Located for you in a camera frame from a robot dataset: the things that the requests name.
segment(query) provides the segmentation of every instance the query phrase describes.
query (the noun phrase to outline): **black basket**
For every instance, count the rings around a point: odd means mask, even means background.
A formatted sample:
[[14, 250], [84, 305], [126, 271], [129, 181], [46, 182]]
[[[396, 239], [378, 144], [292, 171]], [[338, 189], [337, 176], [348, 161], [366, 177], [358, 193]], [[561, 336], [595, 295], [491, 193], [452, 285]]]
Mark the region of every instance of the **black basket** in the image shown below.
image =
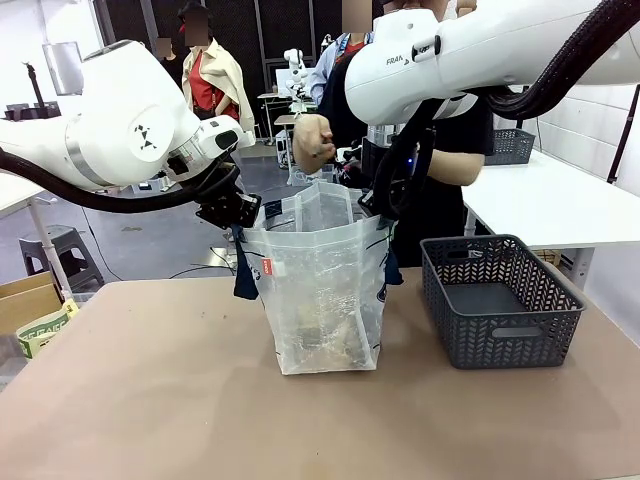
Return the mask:
[[427, 305], [454, 367], [562, 365], [584, 305], [518, 238], [421, 246]]
[[519, 128], [496, 130], [494, 154], [485, 165], [525, 165], [529, 163], [536, 137]]

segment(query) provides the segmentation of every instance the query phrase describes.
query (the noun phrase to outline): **basket bottom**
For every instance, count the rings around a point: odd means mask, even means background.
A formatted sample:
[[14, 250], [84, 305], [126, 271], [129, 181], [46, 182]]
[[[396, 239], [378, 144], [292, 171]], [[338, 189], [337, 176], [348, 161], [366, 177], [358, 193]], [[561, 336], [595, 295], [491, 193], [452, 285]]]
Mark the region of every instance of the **basket bottom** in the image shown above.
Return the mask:
[[445, 285], [453, 308], [463, 315], [526, 312], [511, 289], [502, 283]]

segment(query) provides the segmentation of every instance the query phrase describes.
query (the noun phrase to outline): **basket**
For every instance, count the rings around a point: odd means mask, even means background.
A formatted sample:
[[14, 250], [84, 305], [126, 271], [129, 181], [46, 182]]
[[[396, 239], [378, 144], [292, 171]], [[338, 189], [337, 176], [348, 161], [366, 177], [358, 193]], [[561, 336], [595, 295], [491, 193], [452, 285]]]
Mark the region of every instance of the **basket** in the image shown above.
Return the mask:
[[584, 305], [518, 238], [425, 240], [423, 288], [459, 369], [557, 367]]
[[519, 128], [496, 130], [495, 153], [487, 157], [485, 165], [525, 165], [529, 163], [536, 137]]

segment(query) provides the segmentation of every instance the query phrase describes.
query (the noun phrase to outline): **fist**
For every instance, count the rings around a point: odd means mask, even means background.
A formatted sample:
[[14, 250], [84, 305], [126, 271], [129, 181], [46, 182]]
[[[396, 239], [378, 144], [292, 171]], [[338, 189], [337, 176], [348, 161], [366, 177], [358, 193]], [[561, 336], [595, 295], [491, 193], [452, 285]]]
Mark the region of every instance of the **fist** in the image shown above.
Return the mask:
[[293, 129], [293, 157], [307, 175], [317, 172], [336, 154], [329, 120], [301, 115]]

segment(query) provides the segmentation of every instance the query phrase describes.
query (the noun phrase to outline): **beige jacket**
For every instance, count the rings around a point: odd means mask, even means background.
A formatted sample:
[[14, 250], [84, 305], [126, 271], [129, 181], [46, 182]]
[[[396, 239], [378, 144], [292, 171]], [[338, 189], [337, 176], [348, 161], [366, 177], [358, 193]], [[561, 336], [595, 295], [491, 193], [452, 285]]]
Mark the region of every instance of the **beige jacket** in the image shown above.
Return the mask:
[[233, 103], [238, 105], [240, 110], [240, 125], [245, 131], [253, 132], [255, 121], [249, 99], [244, 91], [242, 68], [238, 62], [222, 48], [215, 39], [209, 48], [193, 47], [191, 53], [184, 61], [182, 72], [182, 91], [187, 105], [193, 110], [193, 99], [191, 97], [191, 85], [189, 84], [189, 74], [193, 69], [193, 64], [198, 58], [200, 51], [202, 61], [200, 62], [200, 76], [214, 87], [222, 90]]

